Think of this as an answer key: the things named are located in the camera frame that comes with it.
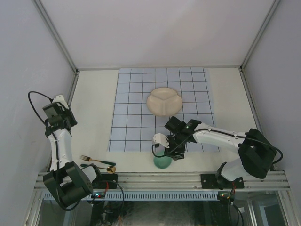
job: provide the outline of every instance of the teal bowl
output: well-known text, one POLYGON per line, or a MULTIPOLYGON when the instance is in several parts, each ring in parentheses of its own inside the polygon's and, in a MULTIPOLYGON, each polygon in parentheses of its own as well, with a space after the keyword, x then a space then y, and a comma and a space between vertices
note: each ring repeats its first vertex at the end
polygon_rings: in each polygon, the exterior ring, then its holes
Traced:
MULTIPOLYGON (((157 156, 162 156, 164 155, 164 150, 156 153, 157 156)), ((157 166, 159 169, 166 169, 172 162, 172 158, 170 157, 162 157, 162 158, 157 158, 154 157, 154 163, 155 166, 157 166)))

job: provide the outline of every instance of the fork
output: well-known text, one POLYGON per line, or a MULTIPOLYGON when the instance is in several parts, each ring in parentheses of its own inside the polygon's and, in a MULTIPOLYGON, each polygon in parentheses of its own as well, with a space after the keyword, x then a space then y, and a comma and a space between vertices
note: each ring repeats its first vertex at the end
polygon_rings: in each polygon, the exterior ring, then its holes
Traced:
POLYGON ((81 160, 84 160, 84 161, 98 161, 98 162, 101 162, 101 163, 103 163, 103 164, 108 164, 108 165, 111 165, 111 166, 116 166, 116 163, 114 163, 114 162, 110 162, 110 161, 100 161, 100 160, 92 159, 91 157, 85 156, 85 155, 81 155, 81 156, 80 156, 80 159, 81 159, 81 160))

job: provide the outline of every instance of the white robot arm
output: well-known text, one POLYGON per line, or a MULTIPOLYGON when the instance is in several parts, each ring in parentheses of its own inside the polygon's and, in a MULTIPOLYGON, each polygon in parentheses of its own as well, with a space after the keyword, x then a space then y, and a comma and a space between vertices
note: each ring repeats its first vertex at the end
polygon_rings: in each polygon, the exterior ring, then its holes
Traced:
MULTIPOLYGON (((38 92, 31 91, 28 94, 32 105, 31 93, 38 92)), ((101 173, 94 164, 80 169, 73 162, 71 128, 77 122, 62 95, 58 95, 54 99, 47 98, 51 103, 43 107, 47 116, 44 125, 46 127, 45 135, 51 143, 52 161, 50 172, 44 175, 43 182, 60 207, 67 211, 74 209, 82 198, 93 192, 92 182, 95 179, 100 180, 101 173), (67 208, 74 203, 77 204, 70 209, 67 208)))
POLYGON ((184 159, 187 142, 212 144, 239 155, 238 159, 224 162, 217 170, 215 177, 221 187, 246 175, 265 178, 273 164, 276 151, 280 152, 256 129, 250 129, 247 133, 231 132, 208 126, 197 120, 190 120, 186 124, 175 117, 172 117, 165 127, 173 135, 156 134, 153 137, 156 143, 153 147, 158 147, 158 144, 165 147, 163 156, 169 156, 174 160, 184 159))

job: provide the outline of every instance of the white tabletop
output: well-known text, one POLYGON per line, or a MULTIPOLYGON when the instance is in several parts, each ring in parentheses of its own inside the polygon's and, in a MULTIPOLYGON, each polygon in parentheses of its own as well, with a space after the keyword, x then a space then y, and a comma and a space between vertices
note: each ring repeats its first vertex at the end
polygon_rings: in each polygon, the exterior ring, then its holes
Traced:
MULTIPOLYGON (((247 132, 256 128, 246 92, 237 68, 207 69, 218 128, 247 132)), ((81 71, 71 104, 78 125, 72 128, 73 160, 81 154, 99 160, 114 161, 117 172, 204 172, 216 171, 225 161, 238 155, 220 152, 190 152, 184 160, 173 161, 167 169, 158 169, 149 152, 108 152, 118 70, 81 71)))

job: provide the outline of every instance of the black mounting bracket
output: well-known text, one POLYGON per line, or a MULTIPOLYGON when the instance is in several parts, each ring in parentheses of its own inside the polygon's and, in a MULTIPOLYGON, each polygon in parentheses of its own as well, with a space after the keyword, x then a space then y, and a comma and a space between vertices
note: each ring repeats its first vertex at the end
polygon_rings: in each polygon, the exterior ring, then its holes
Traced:
MULTIPOLYGON (((116 181, 118 182, 118 175, 113 173, 113 174, 108 174, 108 173, 102 173, 102 178, 101 180, 95 180, 92 183, 92 186, 94 189, 105 189, 107 187, 106 182, 102 182, 102 180, 109 180, 109 181, 116 181)), ((117 185, 114 183, 109 182, 109 188, 110 189, 116 189, 117 185)))
MULTIPOLYGON (((215 177, 215 173, 201 174, 201 183, 202 183, 203 189, 221 189, 222 190, 224 188, 231 189, 233 187, 233 183, 230 181, 227 184, 223 184, 223 186, 218 184, 217 179, 215 177)), ((244 184, 242 177, 237 178, 237 180, 235 181, 235 186, 236 186, 236 188, 245 188, 245 184, 244 184)))

